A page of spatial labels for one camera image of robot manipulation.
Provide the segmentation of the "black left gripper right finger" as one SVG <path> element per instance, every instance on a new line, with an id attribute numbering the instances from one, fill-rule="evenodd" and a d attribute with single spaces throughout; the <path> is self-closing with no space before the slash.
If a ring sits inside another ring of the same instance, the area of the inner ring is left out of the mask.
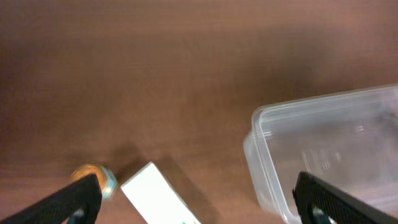
<path id="1" fill-rule="evenodd" d="M 397 219 L 301 171 L 292 191 L 301 222 L 339 224 L 397 224 Z"/>

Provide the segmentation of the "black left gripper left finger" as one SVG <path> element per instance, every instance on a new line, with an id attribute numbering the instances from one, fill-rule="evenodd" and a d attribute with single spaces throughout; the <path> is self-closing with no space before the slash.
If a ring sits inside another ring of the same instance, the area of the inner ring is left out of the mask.
<path id="1" fill-rule="evenodd" d="M 39 202 L 11 215 L 1 223 L 94 223 L 102 193 L 94 174 L 75 181 Z"/>

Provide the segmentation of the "white Panadol medicine box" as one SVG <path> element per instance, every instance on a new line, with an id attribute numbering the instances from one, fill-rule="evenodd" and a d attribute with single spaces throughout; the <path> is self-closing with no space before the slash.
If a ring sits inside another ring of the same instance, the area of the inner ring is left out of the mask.
<path id="1" fill-rule="evenodd" d="M 125 181 L 121 191 L 148 224 L 201 223 L 153 162 Z"/>

